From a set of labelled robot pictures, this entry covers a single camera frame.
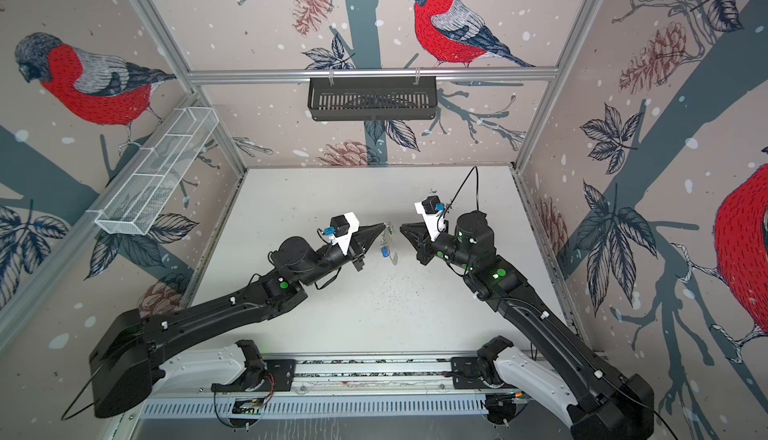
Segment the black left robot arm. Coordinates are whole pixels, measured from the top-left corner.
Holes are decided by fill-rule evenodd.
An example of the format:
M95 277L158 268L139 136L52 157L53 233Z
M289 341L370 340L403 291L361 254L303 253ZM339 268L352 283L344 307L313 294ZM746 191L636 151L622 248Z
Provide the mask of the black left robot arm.
M384 223L348 230L318 249L292 236L270 253L267 274L218 298L182 310L143 317L119 314L88 357L94 415L110 418L139 405L165 376L161 365L177 354L244 325L284 315L307 298L306 286L364 256L386 230Z

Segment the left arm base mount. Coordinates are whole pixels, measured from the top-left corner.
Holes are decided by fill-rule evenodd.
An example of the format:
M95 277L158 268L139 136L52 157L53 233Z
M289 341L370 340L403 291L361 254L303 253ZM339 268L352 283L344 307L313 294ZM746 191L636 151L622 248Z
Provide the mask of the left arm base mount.
M213 383L214 393L288 392L291 390L297 362L295 359L264 359L253 340L238 340L244 355L242 372L226 384Z

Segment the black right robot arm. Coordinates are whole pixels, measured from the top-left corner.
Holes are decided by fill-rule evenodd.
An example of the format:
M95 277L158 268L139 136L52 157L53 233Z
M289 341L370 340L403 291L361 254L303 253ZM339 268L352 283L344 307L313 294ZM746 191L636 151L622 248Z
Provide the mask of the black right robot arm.
M485 213L458 218L449 232L442 218L400 227L428 264L439 258L454 266L476 298L515 326L548 361L523 357L502 336L477 352L481 378L490 386L521 389L556 416L575 439L648 439L654 433L654 392L640 375L626 376L594 353L543 302L526 277L498 254Z

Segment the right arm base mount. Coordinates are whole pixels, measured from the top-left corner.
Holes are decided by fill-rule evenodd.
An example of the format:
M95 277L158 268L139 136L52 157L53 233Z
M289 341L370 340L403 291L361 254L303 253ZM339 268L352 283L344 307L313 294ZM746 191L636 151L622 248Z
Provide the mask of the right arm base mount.
M512 347L511 340L497 335L484 343L474 356L452 357L450 369L442 375L451 379L457 390L516 388L504 380L495 364L499 355Z

